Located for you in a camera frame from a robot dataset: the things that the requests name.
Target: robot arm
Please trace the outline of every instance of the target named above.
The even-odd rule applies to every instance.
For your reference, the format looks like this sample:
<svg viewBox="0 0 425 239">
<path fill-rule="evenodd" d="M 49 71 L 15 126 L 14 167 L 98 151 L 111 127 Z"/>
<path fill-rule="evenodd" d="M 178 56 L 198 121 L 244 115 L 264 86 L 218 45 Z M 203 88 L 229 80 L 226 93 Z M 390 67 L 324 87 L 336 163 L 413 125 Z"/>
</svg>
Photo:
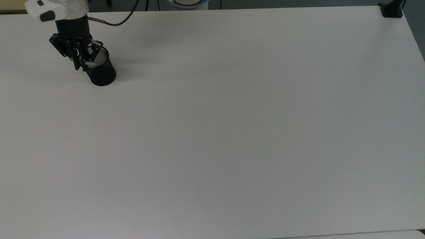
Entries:
<svg viewBox="0 0 425 239">
<path fill-rule="evenodd" d="M 41 22 L 55 21 L 58 33 L 50 43 L 74 63 L 76 70 L 82 68 L 93 84 L 104 86 L 115 80 L 108 51 L 90 35 L 87 0 L 29 0 L 25 8 Z"/>
</svg>

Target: table surface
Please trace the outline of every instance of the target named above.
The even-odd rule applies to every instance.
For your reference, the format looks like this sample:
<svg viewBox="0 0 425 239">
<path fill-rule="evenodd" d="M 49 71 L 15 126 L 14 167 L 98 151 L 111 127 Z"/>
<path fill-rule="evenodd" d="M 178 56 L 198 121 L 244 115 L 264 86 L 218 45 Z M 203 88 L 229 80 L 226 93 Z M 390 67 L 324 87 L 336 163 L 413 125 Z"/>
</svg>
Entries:
<svg viewBox="0 0 425 239">
<path fill-rule="evenodd" d="M 91 23 L 117 70 L 106 87 L 55 32 L 0 16 L 1 238 L 425 228 L 425 63 L 405 18 L 136 12 Z"/>
</svg>

